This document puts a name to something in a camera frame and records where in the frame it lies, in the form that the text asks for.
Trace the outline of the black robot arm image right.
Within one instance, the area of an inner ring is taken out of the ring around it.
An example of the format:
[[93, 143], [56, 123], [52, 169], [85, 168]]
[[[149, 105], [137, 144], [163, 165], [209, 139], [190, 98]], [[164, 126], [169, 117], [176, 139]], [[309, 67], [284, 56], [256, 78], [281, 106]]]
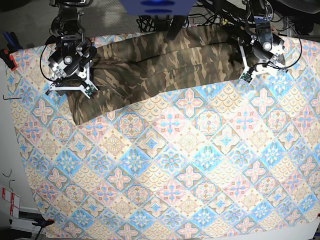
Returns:
[[285, 42], [273, 32], [274, 10], [267, 0], [243, 0], [244, 8], [228, 2], [217, 6], [230, 26], [230, 38], [236, 42], [236, 57], [242, 68], [234, 72], [235, 79], [250, 83], [261, 74], [287, 72], [301, 59], [302, 53], [290, 65], [285, 65]]

